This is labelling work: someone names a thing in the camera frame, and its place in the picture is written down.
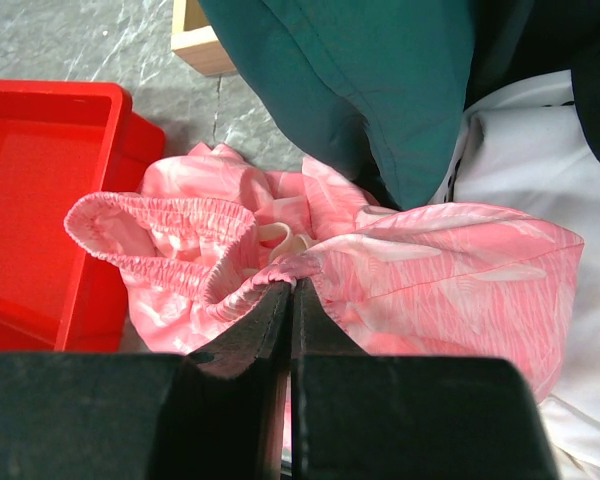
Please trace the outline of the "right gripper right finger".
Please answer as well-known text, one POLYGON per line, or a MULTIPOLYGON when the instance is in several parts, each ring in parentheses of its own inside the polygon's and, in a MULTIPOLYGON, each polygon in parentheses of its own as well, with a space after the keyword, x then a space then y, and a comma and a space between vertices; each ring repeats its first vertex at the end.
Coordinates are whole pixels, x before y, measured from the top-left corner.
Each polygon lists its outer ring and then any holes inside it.
POLYGON ((292 325, 294 478, 557 477, 533 396, 508 361, 369 355, 306 279, 292 325))

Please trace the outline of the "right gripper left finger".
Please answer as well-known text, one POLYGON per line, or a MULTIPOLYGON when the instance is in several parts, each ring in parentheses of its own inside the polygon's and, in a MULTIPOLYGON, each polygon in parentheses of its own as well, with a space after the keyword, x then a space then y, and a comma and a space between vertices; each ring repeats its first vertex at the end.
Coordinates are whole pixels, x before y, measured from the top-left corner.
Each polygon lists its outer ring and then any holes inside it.
POLYGON ((188 355, 0 353, 0 479, 276 479, 291 288, 188 355))

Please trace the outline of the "pink patterned shorts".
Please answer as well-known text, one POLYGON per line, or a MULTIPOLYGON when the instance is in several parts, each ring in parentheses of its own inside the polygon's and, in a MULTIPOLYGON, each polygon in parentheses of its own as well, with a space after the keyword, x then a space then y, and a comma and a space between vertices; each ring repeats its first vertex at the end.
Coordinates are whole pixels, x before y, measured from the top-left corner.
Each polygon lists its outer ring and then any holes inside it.
POLYGON ((270 284, 305 278, 366 352, 502 357, 537 399, 559 377, 584 247, 513 209, 397 212, 315 159, 263 171, 202 144, 149 166, 136 193, 84 196, 65 228, 119 269, 154 351, 191 352, 270 284))

